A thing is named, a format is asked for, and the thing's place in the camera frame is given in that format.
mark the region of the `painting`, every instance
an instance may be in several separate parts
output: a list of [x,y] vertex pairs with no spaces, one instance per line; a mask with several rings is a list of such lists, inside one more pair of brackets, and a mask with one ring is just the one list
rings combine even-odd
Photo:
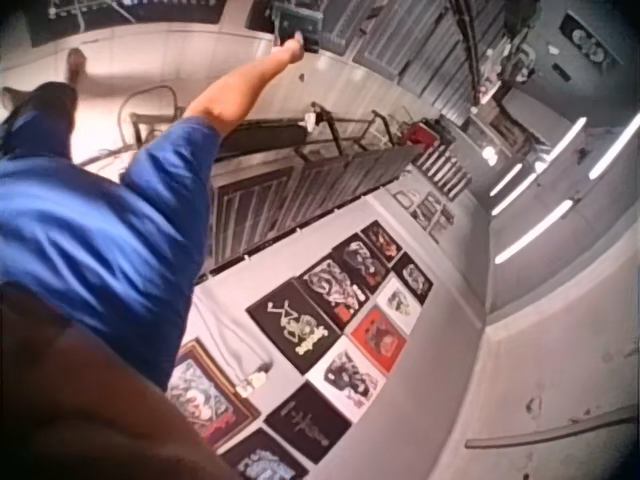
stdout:
[[337,245],[333,252],[344,271],[372,295],[389,275],[384,260],[358,234]]
[[309,473],[286,448],[261,428],[221,456],[247,480],[302,480]]
[[340,337],[296,279],[268,293],[247,308],[247,313],[303,375]]
[[433,288],[433,282],[408,253],[405,252],[400,256],[393,265],[393,272],[420,302],[420,305],[424,305]]
[[315,464],[351,427],[351,422],[307,382],[267,415],[265,424]]
[[360,420],[386,381],[347,337],[338,340],[311,369],[307,380],[353,423]]
[[391,372],[407,343],[378,307],[369,310],[351,332],[351,338],[383,373]]
[[377,220],[362,229],[362,236],[391,264],[402,252],[402,247]]
[[323,257],[300,278],[314,303],[340,330],[344,330],[369,298],[338,265],[333,254]]
[[198,339],[180,349],[167,397],[213,450],[260,416]]
[[398,280],[392,278],[382,289],[376,302],[403,332],[407,335],[411,333],[422,306]]

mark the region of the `white artwork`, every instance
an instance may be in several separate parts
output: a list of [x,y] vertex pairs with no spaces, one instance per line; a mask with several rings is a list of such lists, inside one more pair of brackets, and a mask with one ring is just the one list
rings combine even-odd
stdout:
[[407,335],[413,330],[422,307],[409,291],[392,278],[376,300],[382,311]]
[[385,377],[347,337],[341,337],[306,377],[354,423],[369,408],[385,382]]

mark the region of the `dark blurry object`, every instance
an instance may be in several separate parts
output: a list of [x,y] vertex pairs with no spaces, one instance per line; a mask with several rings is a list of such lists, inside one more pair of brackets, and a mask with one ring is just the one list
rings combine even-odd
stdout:
[[314,1],[297,1],[294,4],[274,2],[271,15],[275,25],[275,45],[282,45],[294,37],[296,32],[304,37],[304,50],[309,53],[320,51],[323,14],[311,10]]

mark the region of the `white wall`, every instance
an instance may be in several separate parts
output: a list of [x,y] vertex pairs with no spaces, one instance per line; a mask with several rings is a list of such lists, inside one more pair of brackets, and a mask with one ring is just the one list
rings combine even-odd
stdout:
[[487,328],[461,415],[431,480],[520,480],[525,473],[532,480],[610,478],[637,438],[637,425],[502,450],[465,450],[464,442],[568,425],[637,404],[638,266],[636,224],[573,280]]
[[424,479],[457,416],[482,332],[483,319],[470,313],[481,309],[480,302],[467,297],[468,290],[457,290],[451,276],[455,270],[441,274],[437,266],[443,260],[436,258],[433,247],[421,248],[403,228],[404,220],[381,207],[385,198],[395,200],[384,191],[377,197],[361,199],[207,280],[196,289],[189,317],[185,341],[199,336],[236,382],[260,364],[273,362],[266,384],[250,396],[264,416],[303,380],[245,313],[247,306],[374,219],[431,277],[433,290],[404,354],[369,411],[318,467],[294,453],[312,470],[311,479]]

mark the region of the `black panel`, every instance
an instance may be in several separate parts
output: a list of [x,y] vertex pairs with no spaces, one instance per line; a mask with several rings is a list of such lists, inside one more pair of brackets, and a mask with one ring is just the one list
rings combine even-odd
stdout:
[[[54,40],[81,33],[80,21],[75,13],[76,0],[34,0],[25,10],[31,45],[38,47]],[[177,0],[127,0],[115,1],[115,5],[125,12],[119,12],[105,1],[77,0],[80,6],[84,31],[131,25],[126,15],[136,23],[151,22],[220,22],[226,0],[191,0],[188,3]]]

